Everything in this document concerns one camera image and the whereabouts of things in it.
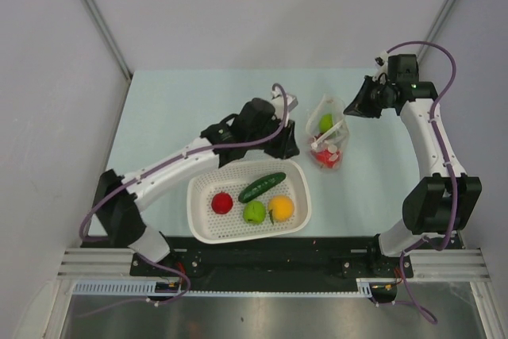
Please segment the red fake pepper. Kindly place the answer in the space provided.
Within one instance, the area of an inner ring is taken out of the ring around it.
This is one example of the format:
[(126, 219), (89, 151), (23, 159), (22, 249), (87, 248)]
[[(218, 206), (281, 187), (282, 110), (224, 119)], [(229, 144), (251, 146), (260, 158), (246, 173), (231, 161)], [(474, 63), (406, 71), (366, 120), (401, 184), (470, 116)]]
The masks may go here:
[(211, 208), (215, 214), (227, 214), (233, 208), (233, 199), (228, 193), (217, 193), (212, 198)]

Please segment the green fake cucumber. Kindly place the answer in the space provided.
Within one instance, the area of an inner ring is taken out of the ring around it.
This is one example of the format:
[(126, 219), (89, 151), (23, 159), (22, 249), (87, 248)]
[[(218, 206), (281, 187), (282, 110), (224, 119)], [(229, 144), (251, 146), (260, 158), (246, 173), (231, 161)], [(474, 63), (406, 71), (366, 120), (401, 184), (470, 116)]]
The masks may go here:
[(273, 187), (280, 184), (286, 179), (287, 175), (284, 172), (275, 172), (258, 178), (253, 183), (250, 183), (238, 195), (238, 201), (241, 203), (248, 203), (255, 198), (268, 192)]

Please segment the clear polka dot zip bag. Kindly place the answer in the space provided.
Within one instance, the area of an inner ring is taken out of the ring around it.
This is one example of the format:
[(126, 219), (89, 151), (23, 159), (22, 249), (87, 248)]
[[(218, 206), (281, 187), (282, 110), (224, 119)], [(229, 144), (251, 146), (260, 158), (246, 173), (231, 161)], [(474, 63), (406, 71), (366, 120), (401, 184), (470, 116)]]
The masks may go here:
[[(306, 147), (307, 152), (314, 164), (323, 171), (336, 171), (344, 159), (344, 152), (348, 145), (350, 132), (344, 115), (345, 104), (340, 98), (325, 94), (317, 107), (307, 119)], [(321, 134), (319, 131), (319, 121), (324, 114), (332, 114), (334, 126), (326, 133)], [(328, 169), (319, 166), (311, 156), (312, 151), (321, 151), (329, 146), (336, 146), (342, 152), (342, 159), (337, 168)]]

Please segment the red fake apple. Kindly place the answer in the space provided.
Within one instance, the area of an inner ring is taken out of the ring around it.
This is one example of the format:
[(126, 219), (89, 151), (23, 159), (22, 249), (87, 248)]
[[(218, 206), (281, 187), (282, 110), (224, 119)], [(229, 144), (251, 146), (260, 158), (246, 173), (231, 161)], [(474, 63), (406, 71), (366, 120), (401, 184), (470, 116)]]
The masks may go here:
[(337, 168), (342, 159), (341, 150), (334, 145), (321, 151), (312, 151), (310, 154), (319, 166), (328, 169)]

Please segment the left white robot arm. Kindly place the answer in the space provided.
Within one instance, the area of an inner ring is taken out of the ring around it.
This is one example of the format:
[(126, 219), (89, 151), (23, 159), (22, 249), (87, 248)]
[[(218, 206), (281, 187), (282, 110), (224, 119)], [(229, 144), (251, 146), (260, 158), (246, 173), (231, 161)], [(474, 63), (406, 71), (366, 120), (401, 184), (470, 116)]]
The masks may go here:
[(147, 258), (156, 274), (170, 273), (175, 255), (164, 235), (143, 221), (142, 211), (174, 185), (240, 160), (250, 150), (281, 160), (297, 156), (294, 121), (289, 117), (297, 104), (292, 94), (274, 95), (270, 101), (253, 98), (240, 113), (201, 131), (180, 152), (128, 174), (119, 175), (113, 169), (103, 172), (85, 219), (97, 217), (106, 234), (89, 237), (81, 233), (80, 237), (112, 248), (130, 248)]

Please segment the orange yellow fake fruit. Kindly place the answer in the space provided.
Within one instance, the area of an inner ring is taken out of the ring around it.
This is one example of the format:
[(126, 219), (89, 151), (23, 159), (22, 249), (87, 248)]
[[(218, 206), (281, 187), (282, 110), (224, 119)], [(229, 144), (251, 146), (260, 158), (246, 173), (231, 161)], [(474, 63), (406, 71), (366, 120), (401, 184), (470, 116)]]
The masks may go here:
[(276, 195), (268, 203), (268, 213), (272, 222), (285, 222), (294, 214), (294, 202), (286, 195)]

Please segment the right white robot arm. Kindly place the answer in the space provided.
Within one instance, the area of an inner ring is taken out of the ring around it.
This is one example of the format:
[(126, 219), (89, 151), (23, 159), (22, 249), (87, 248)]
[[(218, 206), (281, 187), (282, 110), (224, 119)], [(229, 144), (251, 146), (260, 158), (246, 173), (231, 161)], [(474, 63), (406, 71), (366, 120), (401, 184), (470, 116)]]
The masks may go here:
[(384, 110), (393, 109), (410, 136), (420, 176), (403, 201), (401, 220), (378, 236), (379, 249), (366, 256), (368, 271), (385, 276), (394, 268), (395, 258), (404, 258), (420, 245), (445, 249), (452, 235), (467, 225), (482, 184), (457, 159), (441, 119), (441, 93), (420, 79), (417, 57), (387, 51), (375, 62), (377, 72), (365, 76), (344, 112), (379, 118)]

